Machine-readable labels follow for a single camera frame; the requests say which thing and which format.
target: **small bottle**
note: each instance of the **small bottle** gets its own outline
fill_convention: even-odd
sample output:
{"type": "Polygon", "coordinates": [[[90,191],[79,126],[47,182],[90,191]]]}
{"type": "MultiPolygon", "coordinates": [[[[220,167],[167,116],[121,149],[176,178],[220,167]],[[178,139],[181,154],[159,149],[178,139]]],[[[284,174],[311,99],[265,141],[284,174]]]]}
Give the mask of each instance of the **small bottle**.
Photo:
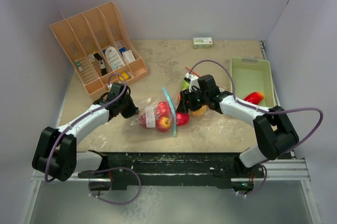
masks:
{"type": "Polygon", "coordinates": [[[81,67],[80,62],[79,62],[78,60],[75,60],[75,63],[76,63],[76,66],[78,67],[78,70],[79,70],[80,72],[83,72],[83,68],[81,67]]]}

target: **yellow fruit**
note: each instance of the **yellow fruit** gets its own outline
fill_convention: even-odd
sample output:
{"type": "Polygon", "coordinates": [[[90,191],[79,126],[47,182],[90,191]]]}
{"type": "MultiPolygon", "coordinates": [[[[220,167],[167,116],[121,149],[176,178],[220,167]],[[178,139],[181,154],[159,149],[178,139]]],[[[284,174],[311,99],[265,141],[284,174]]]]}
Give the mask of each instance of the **yellow fruit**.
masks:
{"type": "Polygon", "coordinates": [[[191,115],[193,117],[199,117],[201,115],[204,115],[206,113],[206,110],[207,110],[207,105],[204,105],[199,110],[191,112],[191,115]]]}

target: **green tray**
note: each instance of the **green tray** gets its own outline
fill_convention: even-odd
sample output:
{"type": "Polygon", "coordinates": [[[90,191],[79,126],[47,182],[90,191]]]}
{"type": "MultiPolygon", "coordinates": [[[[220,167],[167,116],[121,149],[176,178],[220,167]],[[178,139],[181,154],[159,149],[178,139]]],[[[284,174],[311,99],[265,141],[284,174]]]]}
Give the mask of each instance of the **green tray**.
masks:
{"type": "Polygon", "coordinates": [[[244,99],[252,92],[259,91],[264,94],[264,100],[259,103],[260,106],[274,107],[276,105],[269,61],[233,57],[230,73],[238,98],[244,99]]]}

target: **orange item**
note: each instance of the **orange item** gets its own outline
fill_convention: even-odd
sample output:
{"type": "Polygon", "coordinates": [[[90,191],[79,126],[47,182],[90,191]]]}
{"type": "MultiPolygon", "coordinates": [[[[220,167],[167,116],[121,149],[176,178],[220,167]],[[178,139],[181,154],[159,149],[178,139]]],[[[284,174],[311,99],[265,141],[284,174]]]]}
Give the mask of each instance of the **orange item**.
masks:
{"type": "Polygon", "coordinates": [[[203,105],[199,110],[191,112],[191,115],[193,117],[199,117],[201,115],[204,115],[206,113],[206,110],[207,110],[207,105],[203,105]]]}
{"type": "Polygon", "coordinates": [[[262,92],[253,92],[249,94],[244,101],[250,102],[252,104],[259,104],[264,99],[264,94],[262,92]]]}

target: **wire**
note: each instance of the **wire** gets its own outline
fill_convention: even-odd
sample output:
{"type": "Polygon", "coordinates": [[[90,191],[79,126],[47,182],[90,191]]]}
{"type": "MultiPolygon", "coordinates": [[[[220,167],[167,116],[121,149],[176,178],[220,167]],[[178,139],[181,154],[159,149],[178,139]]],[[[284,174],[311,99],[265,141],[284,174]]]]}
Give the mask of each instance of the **wire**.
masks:
{"type": "Polygon", "coordinates": [[[106,202],[106,203],[109,203],[109,204],[114,204],[114,205],[117,205],[117,206],[123,206],[125,204],[130,204],[131,202],[133,202],[139,196],[139,194],[141,193],[141,188],[142,188],[141,179],[139,178],[138,174],[135,171],[133,171],[132,169],[129,169],[127,167],[117,167],[117,168],[111,168],[111,169],[106,169],[106,170],[95,170],[95,171],[92,171],[92,173],[103,173],[103,172],[110,172],[110,171],[113,171],[113,170],[120,170],[120,169],[130,171],[137,178],[137,181],[138,181],[138,191],[137,191],[136,195],[132,199],[130,199],[128,201],[125,201],[125,202],[114,202],[114,201],[110,201],[110,200],[107,200],[107,199],[103,199],[100,196],[98,196],[97,194],[93,193],[93,191],[90,188],[90,183],[89,183],[88,188],[89,188],[90,195],[93,196],[93,197],[95,197],[96,199],[99,199],[99,200],[103,201],[103,202],[106,202]]]}
{"type": "Polygon", "coordinates": [[[194,68],[197,65],[199,65],[200,63],[202,63],[202,62],[213,62],[213,63],[219,65],[227,73],[227,75],[230,78],[231,83],[232,83],[234,100],[237,103],[239,103],[240,105],[243,105],[243,106],[248,107],[248,108],[253,109],[253,110],[257,110],[259,112],[266,113],[268,115],[279,115],[279,114],[286,114],[286,113],[293,113],[293,112],[302,112],[302,111],[317,111],[320,114],[320,118],[319,118],[317,124],[313,127],[313,129],[301,141],[299,141],[298,144],[296,144],[294,147],[291,147],[290,149],[286,150],[284,153],[287,153],[287,152],[289,152],[289,151],[297,148],[299,145],[303,144],[317,130],[317,128],[321,125],[321,123],[323,121],[323,112],[322,112],[321,109],[316,108],[316,107],[303,107],[303,108],[296,108],[296,109],[290,109],[290,110],[284,110],[284,111],[270,112],[270,111],[265,111],[265,110],[263,110],[263,109],[261,109],[259,107],[256,107],[256,106],[249,105],[249,104],[241,102],[239,99],[237,99],[237,97],[235,95],[235,84],[234,84],[234,81],[233,81],[233,78],[232,78],[231,74],[229,73],[228,69],[226,69],[221,63],[216,62],[214,60],[202,60],[202,61],[197,62],[191,68],[191,70],[189,71],[189,73],[191,73],[194,70],[194,68]]]}
{"type": "Polygon", "coordinates": [[[109,171],[109,177],[110,177],[110,181],[111,181],[111,183],[112,183],[112,172],[111,171],[109,171]]]}
{"type": "Polygon", "coordinates": [[[250,181],[254,182],[254,171],[252,171],[250,176],[249,176],[248,182],[250,182],[250,181]]]}
{"type": "Polygon", "coordinates": [[[107,80],[107,83],[108,85],[110,84],[110,79],[111,77],[113,76],[121,76],[122,79],[123,79],[123,82],[124,82],[124,87],[122,89],[122,92],[116,97],[114,98],[112,101],[98,107],[98,108],[95,108],[93,109],[92,111],[89,111],[83,115],[81,115],[80,117],[78,117],[76,120],[74,120],[73,123],[71,123],[69,126],[67,126],[63,131],[62,133],[57,137],[53,147],[52,147],[52,150],[48,156],[48,160],[47,160],[47,165],[46,165],[46,169],[45,169],[45,172],[44,172],[44,181],[49,183],[49,182],[52,182],[55,178],[51,178],[51,179],[48,179],[48,173],[49,173],[49,169],[50,169],[50,166],[51,166],[51,162],[52,162],[52,157],[53,157],[53,154],[55,152],[55,149],[56,147],[58,146],[60,140],[63,138],[63,136],[66,134],[66,132],[68,132],[74,125],[78,124],[80,121],[82,121],[84,118],[86,118],[87,116],[89,116],[90,114],[94,113],[94,112],[97,112],[103,108],[106,108],[107,106],[111,105],[112,103],[116,102],[123,94],[124,92],[126,91],[126,88],[127,88],[127,85],[126,85],[126,79],[124,78],[124,76],[122,76],[121,74],[117,74],[117,73],[114,73],[112,75],[109,76],[108,80],[107,80]]]}
{"type": "Polygon", "coordinates": [[[245,194],[242,194],[242,193],[239,193],[238,191],[236,192],[236,195],[240,195],[240,196],[243,196],[243,197],[248,197],[248,196],[252,196],[256,193],[258,193],[259,191],[261,191],[261,189],[264,187],[265,185],[265,182],[267,180],[267,176],[268,176],[268,172],[267,172],[267,168],[264,166],[264,165],[261,165],[262,169],[264,170],[264,177],[263,177],[263,180],[262,180],[262,183],[259,185],[259,187],[257,187],[255,190],[253,190],[252,192],[250,193],[245,193],[245,194]]]}

